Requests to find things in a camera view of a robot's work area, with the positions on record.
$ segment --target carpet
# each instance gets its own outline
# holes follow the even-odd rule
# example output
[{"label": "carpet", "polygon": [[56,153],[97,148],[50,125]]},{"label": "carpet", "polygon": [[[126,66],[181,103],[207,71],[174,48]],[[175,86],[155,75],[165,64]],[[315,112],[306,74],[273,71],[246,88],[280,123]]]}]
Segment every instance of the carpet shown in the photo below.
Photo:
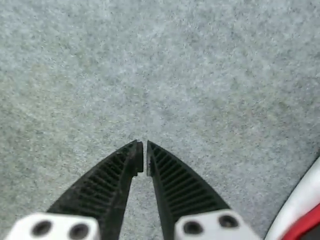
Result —
[{"label": "carpet", "polygon": [[[0,232],[151,140],[264,236],[320,147],[320,2],[0,1]],[[162,239],[152,181],[121,239]]]}]

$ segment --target gripper jaw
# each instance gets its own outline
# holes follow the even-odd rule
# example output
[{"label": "gripper jaw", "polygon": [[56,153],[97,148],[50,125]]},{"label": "gripper jaw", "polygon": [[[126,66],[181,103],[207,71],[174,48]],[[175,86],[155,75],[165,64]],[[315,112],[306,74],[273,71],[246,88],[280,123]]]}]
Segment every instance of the gripper jaw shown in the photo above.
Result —
[{"label": "gripper jaw", "polygon": [[152,177],[163,237],[174,239],[184,216],[229,209],[224,200],[188,165],[148,141],[147,172]]},{"label": "gripper jaw", "polygon": [[143,144],[135,140],[89,170],[47,212],[93,217],[102,240],[117,240],[132,178],[143,169]]}]

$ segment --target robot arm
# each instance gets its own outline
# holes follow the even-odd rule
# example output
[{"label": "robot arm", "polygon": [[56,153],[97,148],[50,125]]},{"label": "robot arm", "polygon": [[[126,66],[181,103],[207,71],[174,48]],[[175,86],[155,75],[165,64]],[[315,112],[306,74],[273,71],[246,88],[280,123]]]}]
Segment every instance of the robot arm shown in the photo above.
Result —
[{"label": "robot arm", "polygon": [[[147,143],[164,240],[259,240],[214,189],[176,156]],[[5,240],[118,240],[132,178],[144,170],[143,144],[118,149],[43,213],[18,220]]]}]

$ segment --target screw hole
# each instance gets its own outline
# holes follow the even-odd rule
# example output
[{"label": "screw hole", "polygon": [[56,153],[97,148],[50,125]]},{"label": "screw hole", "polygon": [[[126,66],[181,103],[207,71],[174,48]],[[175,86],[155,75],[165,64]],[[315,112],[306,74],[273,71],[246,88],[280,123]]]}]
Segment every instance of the screw hole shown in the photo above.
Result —
[{"label": "screw hole", "polygon": [[198,235],[204,231],[202,226],[196,221],[186,222],[183,226],[183,230],[186,234],[191,234],[191,235]]},{"label": "screw hole", "polygon": [[219,218],[219,223],[223,228],[236,228],[239,226],[238,221],[230,215],[224,215]]},{"label": "screw hole", "polygon": [[51,229],[52,223],[50,221],[38,222],[32,229],[32,234],[36,237],[46,235]]},{"label": "screw hole", "polygon": [[89,232],[89,228],[87,225],[81,223],[73,226],[70,230],[69,236],[73,240],[81,240],[84,239]]}]

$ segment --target ribbed texture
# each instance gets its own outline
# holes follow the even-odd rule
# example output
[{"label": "ribbed texture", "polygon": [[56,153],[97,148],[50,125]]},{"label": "ribbed texture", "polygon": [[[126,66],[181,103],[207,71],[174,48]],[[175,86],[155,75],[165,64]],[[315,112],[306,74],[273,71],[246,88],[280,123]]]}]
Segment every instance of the ribbed texture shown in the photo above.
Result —
[{"label": "ribbed texture", "polygon": [[142,152],[142,143],[136,141],[115,151],[74,183],[48,212],[93,217],[101,239],[118,239],[132,177],[143,169]]},{"label": "ribbed texture", "polygon": [[182,216],[229,208],[191,168],[154,143],[149,146],[153,151],[154,174],[158,174],[165,203],[175,222]]}]

